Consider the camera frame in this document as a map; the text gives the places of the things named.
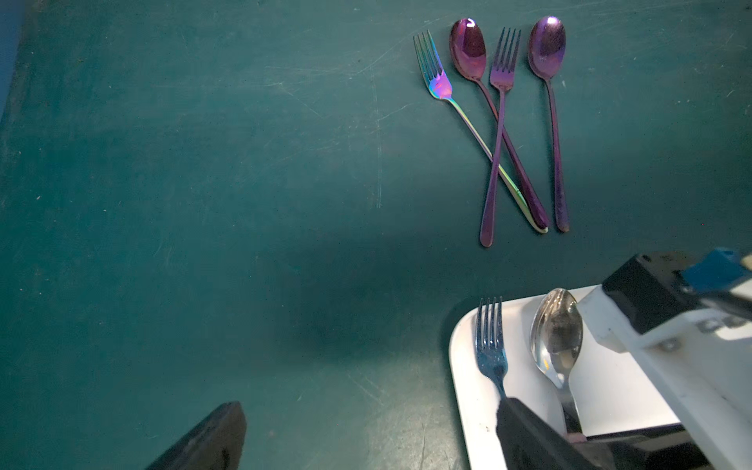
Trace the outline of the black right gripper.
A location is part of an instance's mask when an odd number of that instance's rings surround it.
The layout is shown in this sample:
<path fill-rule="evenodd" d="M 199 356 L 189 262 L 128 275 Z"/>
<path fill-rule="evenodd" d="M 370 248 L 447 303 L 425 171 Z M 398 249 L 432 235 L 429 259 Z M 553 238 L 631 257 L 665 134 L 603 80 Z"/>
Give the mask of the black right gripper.
<path fill-rule="evenodd" d="M 682 425 L 587 437 L 573 448 L 598 469 L 713 469 Z"/>

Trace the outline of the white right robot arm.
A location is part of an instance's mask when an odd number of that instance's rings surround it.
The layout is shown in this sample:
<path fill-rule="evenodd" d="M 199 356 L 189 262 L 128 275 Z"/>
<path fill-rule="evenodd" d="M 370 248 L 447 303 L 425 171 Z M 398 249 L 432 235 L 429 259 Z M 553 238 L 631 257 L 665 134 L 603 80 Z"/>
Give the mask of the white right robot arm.
<path fill-rule="evenodd" d="M 634 360 L 611 377 L 633 429 L 677 422 L 717 469 L 751 466 L 751 324 L 716 309 L 682 313 L 640 335 L 595 287 L 578 303 L 599 345 Z"/>

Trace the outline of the blue fork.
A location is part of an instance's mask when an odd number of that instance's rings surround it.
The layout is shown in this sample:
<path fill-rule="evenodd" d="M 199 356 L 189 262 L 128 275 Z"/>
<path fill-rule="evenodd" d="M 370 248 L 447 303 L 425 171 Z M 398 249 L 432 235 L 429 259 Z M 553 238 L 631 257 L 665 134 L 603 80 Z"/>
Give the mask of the blue fork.
<path fill-rule="evenodd" d="M 504 400 L 503 380 L 508 372 L 508 360 L 503 340 L 503 299 L 481 299 L 476 315 L 474 346 L 478 369 L 493 382 Z"/>

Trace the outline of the silver spoon pink handle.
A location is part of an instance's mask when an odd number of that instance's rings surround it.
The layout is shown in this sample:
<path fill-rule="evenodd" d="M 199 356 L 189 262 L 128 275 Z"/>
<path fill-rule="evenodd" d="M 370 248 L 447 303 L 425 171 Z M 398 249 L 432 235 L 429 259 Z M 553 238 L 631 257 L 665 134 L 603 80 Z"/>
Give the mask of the silver spoon pink handle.
<path fill-rule="evenodd" d="M 571 443 L 587 440 L 570 388 L 570 375 L 579 358 L 583 336 L 584 323 L 574 296 L 563 288 L 550 291 L 534 316 L 530 350 L 537 368 L 554 385 L 562 407 L 566 438 Z"/>

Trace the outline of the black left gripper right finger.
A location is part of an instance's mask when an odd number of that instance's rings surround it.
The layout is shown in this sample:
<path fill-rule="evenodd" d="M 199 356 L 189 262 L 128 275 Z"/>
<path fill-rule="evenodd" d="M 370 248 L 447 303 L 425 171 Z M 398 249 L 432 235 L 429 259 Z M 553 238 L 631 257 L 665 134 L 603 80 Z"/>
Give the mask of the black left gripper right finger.
<path fill-rule="evenodd" d="M 497 438 L 507 469 L 597 469 L 519 399 L 499 401 Z"/>

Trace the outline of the purple spoon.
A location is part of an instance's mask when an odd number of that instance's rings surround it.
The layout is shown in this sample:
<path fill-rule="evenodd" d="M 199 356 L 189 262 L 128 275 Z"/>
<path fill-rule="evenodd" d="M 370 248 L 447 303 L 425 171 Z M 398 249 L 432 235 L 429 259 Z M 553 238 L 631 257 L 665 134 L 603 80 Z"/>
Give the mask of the purple spoon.
<path fill-rule="evenodd" d="M 558 117 L 552 79 L 561 69 L 566 49 L 566 32 L 560 19 L 543 17 L 536 22 L 528 45 L 528 61 L 533 73 L 544 81 L 550 104 L 551 142 L 553 152 L 553 181 L 555 223 L 560 232 L 570 230 L 570 217 L 562 168 Z"/>
<path fill-rule="evenodd" d="M 499 116 L 497 114 L 497 106 L 493 102 L 489 89 L 482 82 L 487 66 L 486 43 L 479 25 L 474 20 L 466 18 L 454 23 L 450 32 L 450 54 L 452 54 L 456 70 L 467 80 L 476 83 L 481 89 L 493 116 L 497 119 Z M 541 201 L 530 182 L 530 178 L 528 178 L 527 172 L 518 157 L 506 128 L 503 131 L 503 143 L 509 152 L 511 162 L 519 179 L 520 185 L 518 188 L 523 193 L 534 220 L 539 225 L 548 229 L 550 221 L 548 220 L 546 211 L 542 207 Z"/>

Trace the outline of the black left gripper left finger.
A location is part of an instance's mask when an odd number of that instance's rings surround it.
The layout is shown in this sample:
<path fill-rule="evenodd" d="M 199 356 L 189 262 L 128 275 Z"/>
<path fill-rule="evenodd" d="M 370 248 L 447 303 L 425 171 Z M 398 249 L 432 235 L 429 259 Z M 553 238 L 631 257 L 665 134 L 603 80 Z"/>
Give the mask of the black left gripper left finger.
<path fill-rule="evenodd" d="M 222 403 L 147 469 L 238 469 L 246 431 L 240 401 Z"/>

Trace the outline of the purple fork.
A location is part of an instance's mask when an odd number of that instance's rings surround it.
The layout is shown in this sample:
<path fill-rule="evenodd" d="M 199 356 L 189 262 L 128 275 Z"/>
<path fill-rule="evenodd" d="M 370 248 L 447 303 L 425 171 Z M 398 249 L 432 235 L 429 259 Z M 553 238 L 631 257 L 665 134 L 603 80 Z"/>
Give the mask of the purple fork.
<path fill-rule="evenodd" d="M 499 107 L 497 108 L 497 137 L 490 173 L 489 185 L 483 211 L 480 241 L 489 248 L 495 238 L 495 206 L 497 205 L 497 175 L 501 161 L 501 144 L 503 144 L 505 96 L 513 88 L 515 62 L 518 55 L 521 38 L 520 29 L 503 29 L 493 66 L 490 74 L 490 84 L 499 90 Z"/>

